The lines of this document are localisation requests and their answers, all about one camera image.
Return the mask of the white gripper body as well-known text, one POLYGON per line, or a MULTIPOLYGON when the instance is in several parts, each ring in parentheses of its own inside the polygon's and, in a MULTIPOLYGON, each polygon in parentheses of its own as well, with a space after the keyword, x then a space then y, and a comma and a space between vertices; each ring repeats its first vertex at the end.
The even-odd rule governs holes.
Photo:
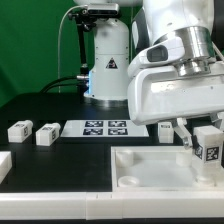
POLYGON ((147 125, 224 111, 224 63, 210 69, 207 75, 184 77, 173 66, 140 71, 128 87, 130 119, 147 125))

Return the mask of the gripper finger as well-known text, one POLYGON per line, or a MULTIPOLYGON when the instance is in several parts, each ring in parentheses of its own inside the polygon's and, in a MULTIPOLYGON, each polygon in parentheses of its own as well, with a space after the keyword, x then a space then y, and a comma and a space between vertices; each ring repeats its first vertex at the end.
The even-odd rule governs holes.
POLYGON ((174 132, 182 139, 185 149, 193 147, 192 135, 186 128, 187 120, 185 118, 175 118, 172 121, 174 132))
POLYGON ((216 128, 224 131, 224 112, 213 113, 211 115, 211 121, 216 128))

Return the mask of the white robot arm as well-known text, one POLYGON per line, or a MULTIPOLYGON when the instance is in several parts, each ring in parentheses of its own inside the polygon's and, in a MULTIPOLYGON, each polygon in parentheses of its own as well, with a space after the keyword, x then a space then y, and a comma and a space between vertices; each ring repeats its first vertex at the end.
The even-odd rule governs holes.
POLYGON ((177 123, 224 111, 224 62, 211 40, 214 0, 74 0, 95 19, 95 64, 90 70, 89 103, 127 103, 137 125, 177 123), (112 14, 139 5, 132 22, 137 55, 127 60, 124 29, 112 14))

